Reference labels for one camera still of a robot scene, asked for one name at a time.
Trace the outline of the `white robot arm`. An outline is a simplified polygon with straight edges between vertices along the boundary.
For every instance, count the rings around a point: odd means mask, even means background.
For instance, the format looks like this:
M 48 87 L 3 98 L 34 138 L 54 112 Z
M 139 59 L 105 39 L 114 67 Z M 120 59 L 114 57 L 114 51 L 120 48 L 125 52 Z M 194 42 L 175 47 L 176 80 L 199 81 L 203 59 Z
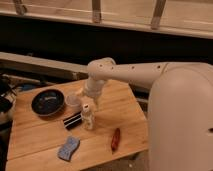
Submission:
M 99 99 L 110 79 L 150 91 L 150 171 L 213 171 L 213 65 L 203 62 L 87 65 L 82 94 Z

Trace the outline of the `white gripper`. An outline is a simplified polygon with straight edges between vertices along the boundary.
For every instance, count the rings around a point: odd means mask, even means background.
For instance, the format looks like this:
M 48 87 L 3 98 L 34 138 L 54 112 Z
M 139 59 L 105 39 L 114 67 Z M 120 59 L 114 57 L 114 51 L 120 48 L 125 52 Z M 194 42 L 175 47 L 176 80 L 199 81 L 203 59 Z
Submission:
M 102 93 L 102 89 L 106 82 L 104 80 L 95 80 L 93 78 L 88 78 L 85 81 L 83 89 L 76 91 L 75 95 L 79 98 L 82 98 L 84 94 L 90 98 L 94 98 L 93 102 L 95 105 L 96 111 L 99 110 L 99 96 Z

